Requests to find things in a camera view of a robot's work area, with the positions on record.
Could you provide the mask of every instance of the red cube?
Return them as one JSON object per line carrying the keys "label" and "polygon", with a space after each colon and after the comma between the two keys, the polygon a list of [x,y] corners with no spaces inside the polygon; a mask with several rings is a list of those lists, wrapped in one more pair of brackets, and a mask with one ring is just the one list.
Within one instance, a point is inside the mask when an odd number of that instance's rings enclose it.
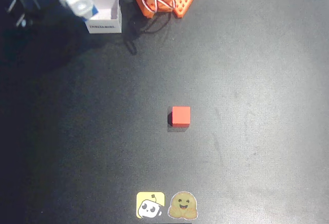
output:
{"label": "red cube", "polygon": [[172,110],[172,126],[175,128],[189,127],[191,122],[191,108],[175,106]]}

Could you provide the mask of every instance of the smiling face sticker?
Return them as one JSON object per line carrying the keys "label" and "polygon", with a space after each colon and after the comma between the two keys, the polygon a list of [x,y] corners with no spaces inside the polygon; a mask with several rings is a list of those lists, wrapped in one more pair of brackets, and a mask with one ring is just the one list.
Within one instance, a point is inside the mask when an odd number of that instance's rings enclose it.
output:
{"label": "smiling face sticker", "polygon": [[171,199],[168,215],[175,219],[194,220],[197,218],[197,203],[192,193],[178,192]]}

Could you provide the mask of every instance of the black table surface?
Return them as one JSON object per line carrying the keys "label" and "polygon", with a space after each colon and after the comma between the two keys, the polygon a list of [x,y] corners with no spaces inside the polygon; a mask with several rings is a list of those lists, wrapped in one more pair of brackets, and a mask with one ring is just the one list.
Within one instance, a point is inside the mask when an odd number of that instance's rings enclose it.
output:
{"label": "black table surface", "polygon": [[[329,0],[120,4],[122,35],[2,38],[1,223],[328,223]],[[167,216],[179,191],[196,220]],[[138,192],[164,214],[138,219]]]}

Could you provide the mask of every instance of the robot sticker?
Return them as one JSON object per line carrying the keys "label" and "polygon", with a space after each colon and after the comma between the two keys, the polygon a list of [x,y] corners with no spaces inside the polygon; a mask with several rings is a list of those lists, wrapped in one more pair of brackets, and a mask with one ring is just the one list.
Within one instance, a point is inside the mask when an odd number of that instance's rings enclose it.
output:
{"label": "robot sticker", "polygon": [[136,201],[138,218],[154,218],[162,214],[165,205],[165,195],[162,192],[139,192]]}
{"label": "robot sticker", "polygon": [[192,193],[178,192],[170,202],[168,215],[174,219],[194,220],[197,218],[197,203]]}

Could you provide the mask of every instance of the white cardboard box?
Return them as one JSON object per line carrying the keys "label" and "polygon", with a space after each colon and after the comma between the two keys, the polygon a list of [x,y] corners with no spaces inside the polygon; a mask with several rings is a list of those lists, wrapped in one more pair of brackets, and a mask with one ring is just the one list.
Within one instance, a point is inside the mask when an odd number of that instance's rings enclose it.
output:
{"label": "white cardboard box", "polygon": [[89,33],[121,33],[122,15],[119,0],[93,0],[98,13],[87,20]]}

